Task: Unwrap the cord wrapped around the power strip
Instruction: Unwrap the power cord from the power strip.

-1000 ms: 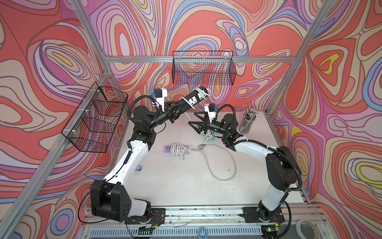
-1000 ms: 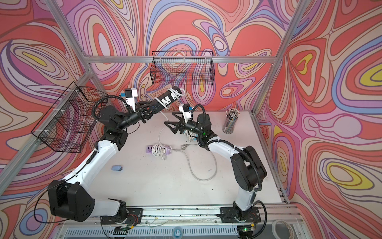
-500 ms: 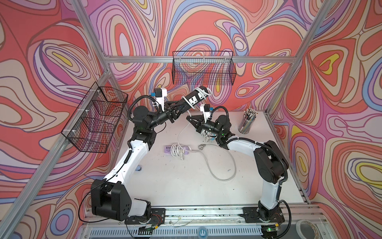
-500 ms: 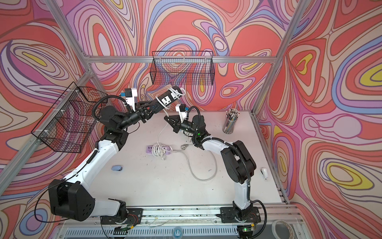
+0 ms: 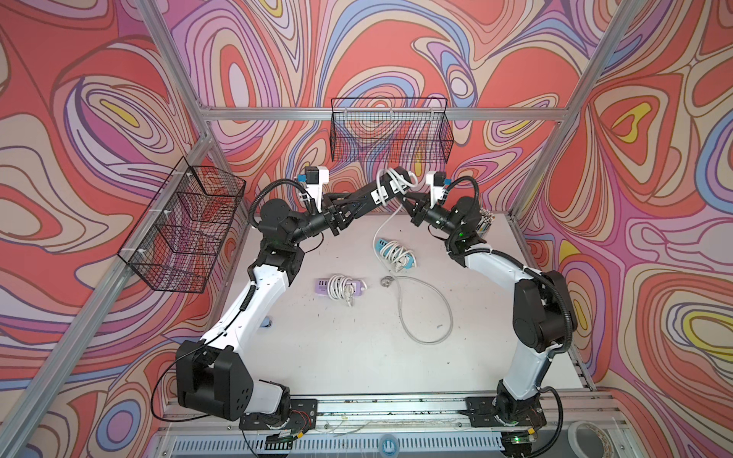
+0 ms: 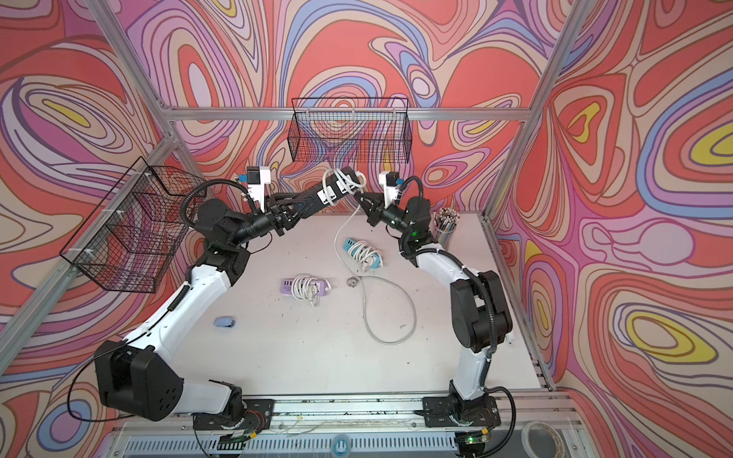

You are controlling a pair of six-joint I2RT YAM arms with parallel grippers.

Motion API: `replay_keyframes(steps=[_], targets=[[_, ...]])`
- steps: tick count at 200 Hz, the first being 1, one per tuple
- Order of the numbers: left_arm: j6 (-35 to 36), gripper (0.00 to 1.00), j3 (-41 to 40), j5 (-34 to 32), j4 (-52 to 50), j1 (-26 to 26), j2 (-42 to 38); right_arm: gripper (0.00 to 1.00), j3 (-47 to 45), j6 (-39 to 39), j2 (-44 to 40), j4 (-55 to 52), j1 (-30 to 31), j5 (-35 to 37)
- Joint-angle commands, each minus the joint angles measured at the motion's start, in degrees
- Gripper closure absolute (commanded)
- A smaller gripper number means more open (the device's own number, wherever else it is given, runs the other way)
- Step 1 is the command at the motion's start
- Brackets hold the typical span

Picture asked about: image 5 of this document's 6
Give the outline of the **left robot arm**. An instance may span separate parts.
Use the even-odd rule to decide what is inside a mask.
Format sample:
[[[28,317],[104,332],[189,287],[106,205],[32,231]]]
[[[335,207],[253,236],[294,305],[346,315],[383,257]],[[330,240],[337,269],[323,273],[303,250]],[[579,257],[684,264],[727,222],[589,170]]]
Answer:
[[[338,234],[390,198],[379,181],[352,193],[324,193],[306,175],[263,188],[249,210],[262,240],[247,269],[248,284],[215,326],[198,341],[179,346],[171,364],[179,405],[194,410],[198,419],[237,421],[263,414],[284,423],[290,416],[288,387],[256,380],[244,362],[245,348],[299,274],[302,242],[326,230]]]

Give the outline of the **black power strip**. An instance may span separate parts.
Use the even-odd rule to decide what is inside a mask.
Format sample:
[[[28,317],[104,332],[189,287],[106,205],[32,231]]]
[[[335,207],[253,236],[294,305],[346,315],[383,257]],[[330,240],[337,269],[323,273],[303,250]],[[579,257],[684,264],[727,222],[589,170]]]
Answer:
[[[374,189],[366,193],[366,201],[377,206],[386,205],[397,195],[406,195],[419,184],[417,175],[402,167],[387,168],[382,172]]]

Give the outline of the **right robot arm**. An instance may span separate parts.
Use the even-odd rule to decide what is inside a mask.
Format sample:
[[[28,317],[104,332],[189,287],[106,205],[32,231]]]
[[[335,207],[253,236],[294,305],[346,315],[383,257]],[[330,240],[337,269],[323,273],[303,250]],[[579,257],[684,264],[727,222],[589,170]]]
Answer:
[[[545,385],[555,357],[570,349],[578,326],[570,306],[567,282],[557,271],[542,272],[517,258],[490,247],[478,231],[482,215],[477,197],[460,198],[452,209],[443,206],[452,184],[431,185],[418,193],[409,184],[395,187],[397,198],[416,226],[427,223],[445,233],[448,256],[464,268],[485,276],[513,294],[512,328],[518,339],[507,374],[492,398],[471,397],[464,415],[475,425],[496,422],[504,427],[524,427],[525,432],[505,439],[510,457],[538,457],[549,452],[561,435],[564,417],[550,440],[533,448],[530,438],[546,426],[540,398],[549,393],[562,403],[559,392]]]

